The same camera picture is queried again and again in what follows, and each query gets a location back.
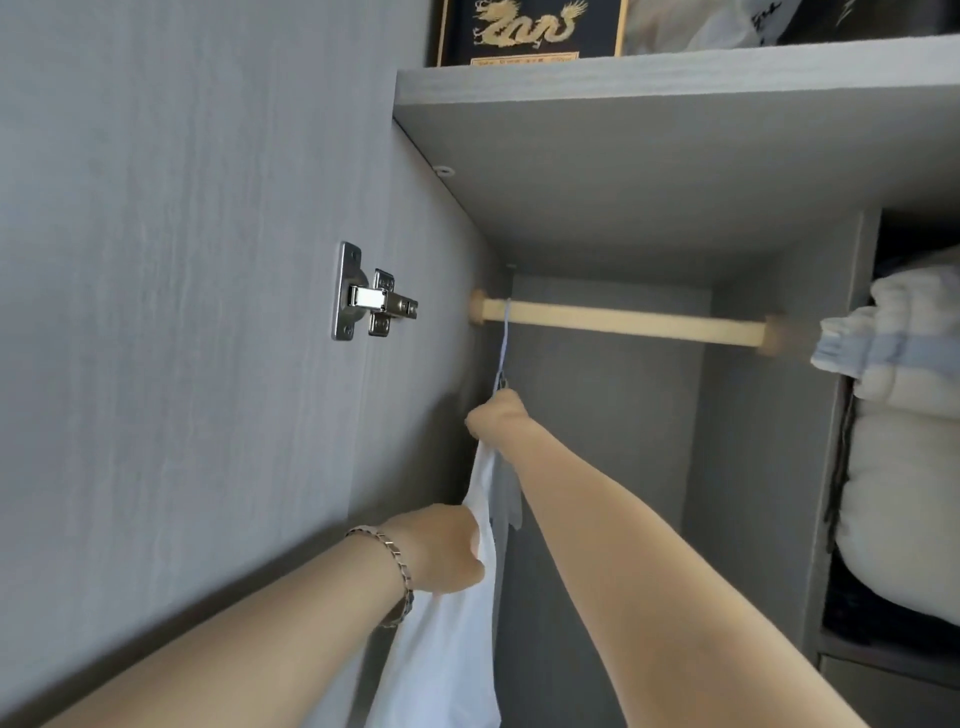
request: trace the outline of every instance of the folded blanket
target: folded blanket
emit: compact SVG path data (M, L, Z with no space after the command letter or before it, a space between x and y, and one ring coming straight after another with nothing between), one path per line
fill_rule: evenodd
M960 423L858 403L836 540L890 601L960 625Z
M862 400L960 420L960 266L874 281L876 305L825 319L813 366L857 379Z

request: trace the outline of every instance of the folded towel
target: folded towel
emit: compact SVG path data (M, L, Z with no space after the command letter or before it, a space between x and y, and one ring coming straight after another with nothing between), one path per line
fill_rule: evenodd
M960 420L960 266L874 281L876 305L825 319L813 366L857 379L862 400Z

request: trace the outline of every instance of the wardrobe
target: wardrobe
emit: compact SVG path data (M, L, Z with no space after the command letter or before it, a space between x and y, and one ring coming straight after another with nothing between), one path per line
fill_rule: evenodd
M777 317L773 354L517 324L506 376L876 694L821 634L843 397L807 359L865 302L882 210L960 223L960 38L429 68L429 0L82 5L0 25L0 725L348 523L461 497L503 330L475 289ZM335 338L345 241L415 320ZM529 512L497 622L504 726L622 725ZM363 724L388 639L310 725Z

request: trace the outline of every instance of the metal bracelet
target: metal bracelet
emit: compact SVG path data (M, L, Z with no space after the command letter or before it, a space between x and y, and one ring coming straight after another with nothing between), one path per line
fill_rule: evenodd
M399 547L391 541L390 537L383 531L378 531L368 525L358 525L351 528L346 536L354 533L362 533L364 536L370 536L383 544L387 550L390 551L390 555L394 557L396 565L400 568L400 576L403 577L403 599L401 599L396 604L396 607L390 610L383 621L380 622L381 627L399 627L404 618L410 614L410 610L414 608L414 590L410 586L410 569L407 567L406 562L403 561L403 554L400 553Z

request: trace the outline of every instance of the hand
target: hand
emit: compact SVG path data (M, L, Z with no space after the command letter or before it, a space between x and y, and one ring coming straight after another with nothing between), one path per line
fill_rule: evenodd
M506 451L516 425L532 422L530 415L512 389L501 389L485 404L467 415L467 429L477 440L498 449L510 460Z
M450 594L483 579L480 529L466 506L427 506L394 516L380 530L399 547L415 590Z

